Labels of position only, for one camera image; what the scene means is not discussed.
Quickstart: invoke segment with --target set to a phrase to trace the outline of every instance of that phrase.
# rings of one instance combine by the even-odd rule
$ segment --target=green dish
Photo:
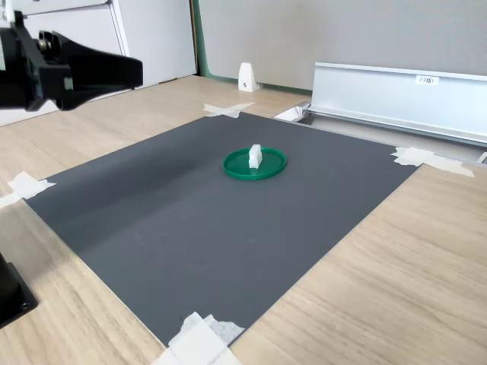
[[[273,177],[286,167],[286,156],[274,148],[262,147],[262,162],[258,169],[249,168],[250,148],[237,150],[223,160],[227,175],[239,180],[261,180]]]

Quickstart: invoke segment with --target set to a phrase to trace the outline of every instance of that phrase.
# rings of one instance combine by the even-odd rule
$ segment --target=gray wall
[[[487,75],[486,0],[199,0],[209,71],[311,89],[315,62]]]

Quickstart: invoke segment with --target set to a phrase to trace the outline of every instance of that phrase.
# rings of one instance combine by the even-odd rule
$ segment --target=wooden table
[[[206,114],[256,102],[271,117],[309,97],[189,77],[0,128],[0,194]],[[486,364],[487,170],[422,166],[232,346],[244,365]],[[150,364],[164,346],[37,215],[0,210],[0,251],[36,294],[0,330],[0,363]]]

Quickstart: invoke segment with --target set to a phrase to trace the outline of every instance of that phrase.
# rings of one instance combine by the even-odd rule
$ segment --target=masking tape
[[[437,156],[431,151],[420,150],[418,148],[398,147],[396,148],[396,152],[391,154],[391,156],[396,156],[397,159],[395,159],[394,162],[400,165],[421,166],[421,164],[426,163],[427,165],[435,167],[439,170],[475,177],[472,171],[462,166],[461,162]]]
[[[21,199],[30,199],[55,184],[47,182],[45,179],[37,181],[31,175],[22,171],[12,181],[8,182],[8,185],[14,192],[0,198],[0,208],[14,204]]]
[[[205,104],[205,108],[203,110],[211,113],[208,114],[207,116],[230,116],[231,118],[238,118],[241,110],[253,104],[255,103],[237,104],[237,105],[230,106],[228,108],[220,108],[218,106]]]
[[[169,347],[152,365],[241,365],[228,345],[244,329],[232,322],[219,322],[194,312]]]

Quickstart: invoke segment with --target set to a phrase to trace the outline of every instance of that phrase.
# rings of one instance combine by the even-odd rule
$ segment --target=white label
[[[433,76],[416,76],[416,83],[421,85],[436,86],[440,82],[440,78],[434,78]]]
[[[5,71],[5,59],[3,58],[2,38],[0,38],[0,71]]]

